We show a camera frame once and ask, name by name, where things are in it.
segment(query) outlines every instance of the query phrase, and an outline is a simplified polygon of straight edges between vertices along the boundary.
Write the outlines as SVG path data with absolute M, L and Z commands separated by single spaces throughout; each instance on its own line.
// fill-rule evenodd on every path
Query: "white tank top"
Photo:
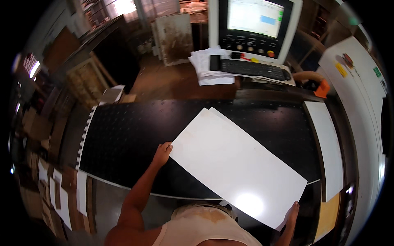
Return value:
M 153 246 L 197 246 L 210 239 L 227 239 L 247 246 L 262 246 L 224 211 L 215 207 L 192 207 L 173 214 Z

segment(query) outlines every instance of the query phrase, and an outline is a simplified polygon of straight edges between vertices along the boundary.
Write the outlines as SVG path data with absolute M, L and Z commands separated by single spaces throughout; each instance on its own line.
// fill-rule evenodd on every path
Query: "computer monitor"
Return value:
M 210 47 L 283 64 L 301 9 L 302 0 L 209 0 Z

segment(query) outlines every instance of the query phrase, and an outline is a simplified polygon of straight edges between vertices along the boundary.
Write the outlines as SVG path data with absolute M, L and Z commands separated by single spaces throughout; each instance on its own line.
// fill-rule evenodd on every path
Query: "screen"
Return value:
M 265 0 L 229 0 L 227 28 L 277 38 L 284 7 Z

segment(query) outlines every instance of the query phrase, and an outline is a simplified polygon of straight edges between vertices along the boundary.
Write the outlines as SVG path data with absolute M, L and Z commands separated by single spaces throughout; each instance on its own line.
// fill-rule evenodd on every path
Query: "yellow label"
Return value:
M 342 67 L 342 65 L 339 62 L 335 65 L 335 67 L 338 69 L 342 77 L 346 77 L 348 73 L 345 71 L 345 69 Z

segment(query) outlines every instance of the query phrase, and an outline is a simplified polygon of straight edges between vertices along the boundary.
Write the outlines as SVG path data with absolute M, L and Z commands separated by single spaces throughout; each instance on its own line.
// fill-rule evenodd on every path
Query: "knob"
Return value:
M 269 51 L 267 51 L 267 55 L 268 55 L 269 57 L 274 57 L 274 56 L 275 56 L 275 53 L 274 53 L 272 50 L 269 50 Z

